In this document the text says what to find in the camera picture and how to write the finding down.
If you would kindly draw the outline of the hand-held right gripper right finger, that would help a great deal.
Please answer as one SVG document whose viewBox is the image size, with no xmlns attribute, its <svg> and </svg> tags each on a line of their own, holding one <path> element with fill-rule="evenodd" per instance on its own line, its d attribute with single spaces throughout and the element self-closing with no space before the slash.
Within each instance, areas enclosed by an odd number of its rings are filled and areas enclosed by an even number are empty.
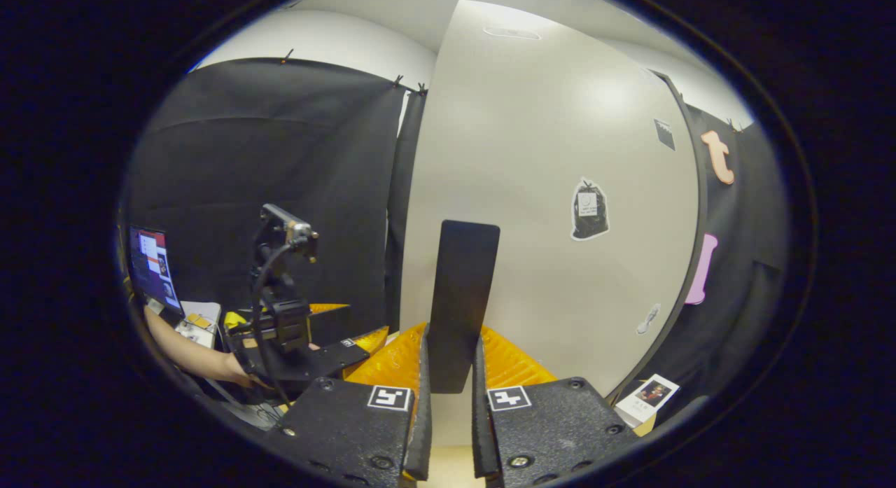
<svg viewBox="0 0 896 488">
<path fill-rule="evenodd" d="M 472 366 L 472 455 L 486 486 L 579 487 L 639 441 L 588 380 L 554 376 L 488 326 Z"/>
</svg>

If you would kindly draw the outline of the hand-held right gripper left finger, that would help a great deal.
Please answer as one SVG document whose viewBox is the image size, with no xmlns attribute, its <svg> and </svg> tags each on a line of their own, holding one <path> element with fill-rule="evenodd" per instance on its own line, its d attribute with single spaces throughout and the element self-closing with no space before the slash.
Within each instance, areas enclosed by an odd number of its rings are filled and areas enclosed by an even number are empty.
<svg viewBox="0 0 896 488">
<path fill-rule="evenodd" d="M 404 330 L 346 379 L 318 377 L 269 432 L 269 450 L 332 487 L 414 487 L 433 437 L 428 325 Z"/>
</svg>

